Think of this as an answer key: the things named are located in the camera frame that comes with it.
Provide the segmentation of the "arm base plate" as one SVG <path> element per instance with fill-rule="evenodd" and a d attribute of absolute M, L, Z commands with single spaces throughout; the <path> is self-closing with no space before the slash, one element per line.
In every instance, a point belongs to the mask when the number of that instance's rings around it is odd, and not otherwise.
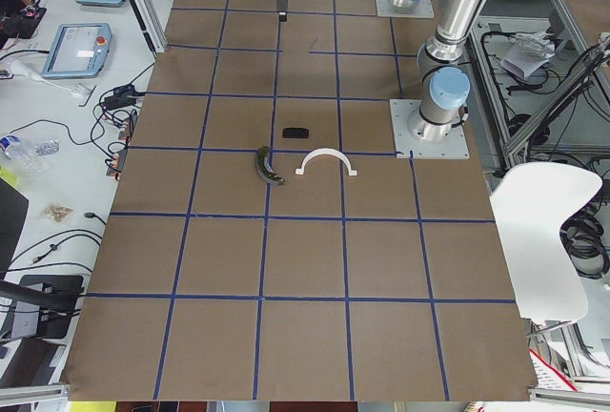
<path fill-rule="evenodd" d="M 379 17 L 433 19 L 432 0 L 376 0 Z"/>
<path fill-rule="evenodd" d="M 456 117 L 431 125 L 420 116 L 418 99 L 391 99 L 390 116 L 396 158 L 464 160 L 470 157 L 465 133 Z"/>

